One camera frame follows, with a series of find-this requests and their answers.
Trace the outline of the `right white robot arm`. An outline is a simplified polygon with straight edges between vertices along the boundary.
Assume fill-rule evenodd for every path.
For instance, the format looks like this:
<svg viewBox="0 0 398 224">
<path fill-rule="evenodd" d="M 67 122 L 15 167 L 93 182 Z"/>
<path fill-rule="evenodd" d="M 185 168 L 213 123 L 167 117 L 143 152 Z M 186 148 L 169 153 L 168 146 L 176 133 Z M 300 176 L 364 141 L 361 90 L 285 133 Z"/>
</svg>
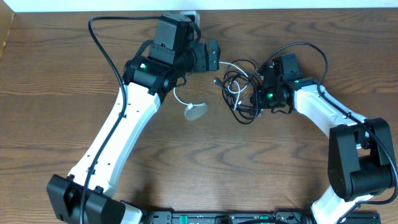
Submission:
<svg viewBox="0 0 398 224">
<path fill-rule="evenodd" d="M 362 204 L 397 188 L 391 130 L 382 118 L 368 119 L 333 98 L 320 82 L 305 78 L 294 54 L 263 63 L 262 85 L 251 97 L 258 109 L 285 106 L 311 120 L 328 138 L 330 186 L 300 217 L 301 223 L 344 223 Z"/>
</svg>

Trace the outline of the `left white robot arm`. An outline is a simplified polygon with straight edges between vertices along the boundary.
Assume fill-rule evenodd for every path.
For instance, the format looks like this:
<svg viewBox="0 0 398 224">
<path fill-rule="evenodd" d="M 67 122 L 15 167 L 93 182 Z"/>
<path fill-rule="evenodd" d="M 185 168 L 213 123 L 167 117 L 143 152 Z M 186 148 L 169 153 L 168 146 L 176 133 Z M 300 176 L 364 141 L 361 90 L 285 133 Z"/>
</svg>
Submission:
<svg viewBox="0 0 398 224">
<path fill-rule="evenodd" d="M 219 69 L 218 42 L 201 41 L 196 11 L 163 12 L 157 30 L 116 74 L 119 93 L 95 140 L 66 177 L 53 175 L 47 194 L 65 223 L 140 223 L 143 211 L 117 201 L 123 167 L 167 93 L 188 73 Z"/>
</svg>

